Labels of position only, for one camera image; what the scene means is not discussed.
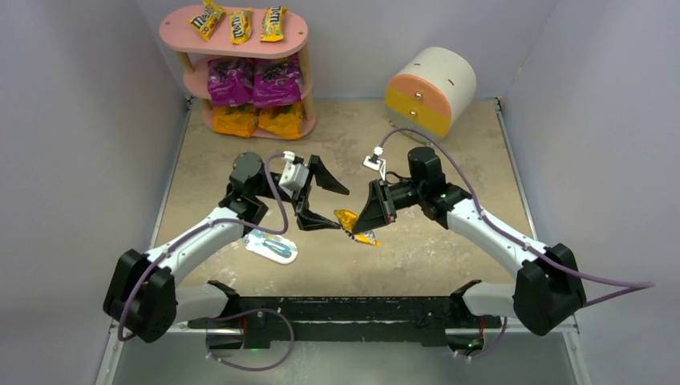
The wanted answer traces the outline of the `orange gummy candy bag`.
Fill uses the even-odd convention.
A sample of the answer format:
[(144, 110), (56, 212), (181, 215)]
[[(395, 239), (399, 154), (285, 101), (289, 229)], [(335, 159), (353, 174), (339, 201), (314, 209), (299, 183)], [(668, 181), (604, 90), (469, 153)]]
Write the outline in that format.
[(258, 127), (258, 110), (249, 103), (215, 107), (212, 121), (212, 129), (216, 133), (249, 138)]
[(305, 111), (302, 102), (263, 107), (258, 112), (258, 125), (282, 139), (297, 140), (302, 137), (304, 118)]

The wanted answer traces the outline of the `purple grape candy bag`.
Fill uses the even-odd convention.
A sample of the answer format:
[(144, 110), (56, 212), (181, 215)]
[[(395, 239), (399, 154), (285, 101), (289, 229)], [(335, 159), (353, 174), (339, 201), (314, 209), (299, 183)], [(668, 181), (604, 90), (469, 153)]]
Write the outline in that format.
[(253, 61), (246, 58), (208, 61), (208, 93), (212, 104), (234, 107), (253, 102)]
[(302, 72), (298, 54), (279, 59), (255, 59), (253, 105), (258, 108), (302, 100)]

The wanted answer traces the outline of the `yellow M&M bag bottom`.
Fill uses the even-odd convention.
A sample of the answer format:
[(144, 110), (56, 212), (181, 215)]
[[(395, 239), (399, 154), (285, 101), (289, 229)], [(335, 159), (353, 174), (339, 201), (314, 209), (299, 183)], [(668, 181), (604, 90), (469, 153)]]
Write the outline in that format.
[(287, 12), (286, 6), (271, 6), (265, 9), (261, 21), (261, 42), (276, 43), (284, 39), (283, 22)]

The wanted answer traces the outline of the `yellow m&m bag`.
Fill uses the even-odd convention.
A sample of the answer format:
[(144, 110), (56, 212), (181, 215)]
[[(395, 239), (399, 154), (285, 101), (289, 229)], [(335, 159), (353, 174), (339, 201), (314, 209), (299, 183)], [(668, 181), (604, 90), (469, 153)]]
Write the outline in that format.
[(240, 9), (228, 12), (229, 38), (234, 45), (246, 43), (252, 34), (252, 9)]
[(188, 20), (188, 24), (204, 40), (208, 41), (215, 33), (226, 12), (212, 0), (204, 0), (202, 14)]
[(261, 21), (261, 42), (276, 43), (284, 39), (283, 22), (287, 12), (286, 6), (271, 6), (265, 9)]

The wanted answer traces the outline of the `yellow M&M bag top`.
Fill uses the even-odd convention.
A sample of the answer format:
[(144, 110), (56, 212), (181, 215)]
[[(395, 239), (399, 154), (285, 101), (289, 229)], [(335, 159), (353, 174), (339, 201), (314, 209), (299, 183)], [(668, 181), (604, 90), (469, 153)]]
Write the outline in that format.
[(240, 9), (228, 12), (229, 38), (234, 45), (246, 43), (252, 34), (252, 9)]

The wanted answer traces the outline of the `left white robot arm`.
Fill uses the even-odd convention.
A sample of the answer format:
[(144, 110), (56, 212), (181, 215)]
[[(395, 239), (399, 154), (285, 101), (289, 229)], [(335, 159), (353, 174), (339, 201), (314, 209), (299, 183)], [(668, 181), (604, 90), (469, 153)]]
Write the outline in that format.
[(289, 229), (285, 203), (293, 207), (302, 231), (339, 229), (335, 221), (310, 210), (314, 185), (344, 196), (350, 193), (317, 155), (304, 159), (282, 152), (267, 160), (255, 152), (238, 155), (225, 196), (206, 218), (160, 246), (143, 253), (130, 249), (119, 257), (103, 302), (104, 312), (118, 322), (118, 340), (154, 342), (178, 323), (177, 286), (220, 249), (254, 230), (266, 230), (261, 225), (269, 210), (264, 198), (275, 200), (281, 212), (282, 227), (271, 229), (273, 235)]

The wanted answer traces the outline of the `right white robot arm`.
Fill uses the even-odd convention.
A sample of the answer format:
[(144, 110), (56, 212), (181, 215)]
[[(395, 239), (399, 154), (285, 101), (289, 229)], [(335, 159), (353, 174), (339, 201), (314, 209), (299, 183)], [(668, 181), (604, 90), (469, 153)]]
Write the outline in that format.
[(397, 213), (418, 205), (429, 220), (457, 233), (495, 259), (513, 277), (508, 285), (471, 281), (454, 291), (457, 318), (514, 318), (535, 335), (544, 336), (587, 302), (570, 248), (547, 246), (505, 224), (484, 209), (476, 196), (447, 181), (433, 148), (417, 147), (407, 154), (409, 177), (387, 182), (382, 148), (366, 156), (363, 166), (379, 174), (369, 183), (366, 205), (353, 233), (394, 223)]

